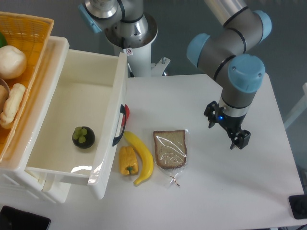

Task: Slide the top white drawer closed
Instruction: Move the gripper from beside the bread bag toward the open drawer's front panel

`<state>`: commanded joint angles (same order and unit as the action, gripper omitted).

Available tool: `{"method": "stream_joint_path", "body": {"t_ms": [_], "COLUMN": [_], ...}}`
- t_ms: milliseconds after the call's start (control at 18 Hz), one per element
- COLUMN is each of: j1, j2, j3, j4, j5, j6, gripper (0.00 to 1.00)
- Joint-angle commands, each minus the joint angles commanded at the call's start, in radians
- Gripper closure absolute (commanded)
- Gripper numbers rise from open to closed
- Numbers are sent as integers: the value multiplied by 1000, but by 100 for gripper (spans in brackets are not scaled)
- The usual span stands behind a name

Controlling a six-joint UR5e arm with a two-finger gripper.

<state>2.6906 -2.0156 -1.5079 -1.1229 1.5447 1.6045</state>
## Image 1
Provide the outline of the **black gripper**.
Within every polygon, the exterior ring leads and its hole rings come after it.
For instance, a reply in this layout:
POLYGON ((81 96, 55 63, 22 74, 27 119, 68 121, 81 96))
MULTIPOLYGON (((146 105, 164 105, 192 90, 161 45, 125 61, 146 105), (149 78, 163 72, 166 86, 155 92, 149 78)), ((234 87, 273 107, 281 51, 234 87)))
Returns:
POLYGON ((242 149, 242 146, 248 145, 251 133, 241 128, 245 115, 240 117, 229 116, 225 113, 224 107, 220 107, 216 101, 212 101, 206 106, 204 116, 209 121, 208 128, 219 124, 226 131, 232 141, 231 150, 234 148, 242 149))

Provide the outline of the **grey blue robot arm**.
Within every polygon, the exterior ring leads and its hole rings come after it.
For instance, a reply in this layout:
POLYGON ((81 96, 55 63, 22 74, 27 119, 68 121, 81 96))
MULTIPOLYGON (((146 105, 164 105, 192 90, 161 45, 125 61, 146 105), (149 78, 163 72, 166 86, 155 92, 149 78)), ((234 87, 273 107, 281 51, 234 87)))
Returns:
MULTIPOLYGON (((222 87, 218 102, 207 105, 204 115, 212 127, 219 124, 232 141, 244 148, 250 132, 241 124, 262 84, 265 66, 247 51, 271 32, 272 22, 262 11, 251 11, 243 0, 208 0, 207 6, 223 26, 217 37, 199 34, 189 43, 188 60, 222 87)), ((128 57, 130 77, 151 77, 158 72, 151 62, 151 45, 158 28, 141 0, 84 0, 78 7, 87 26, 103 32, 115 54, 128 57)))

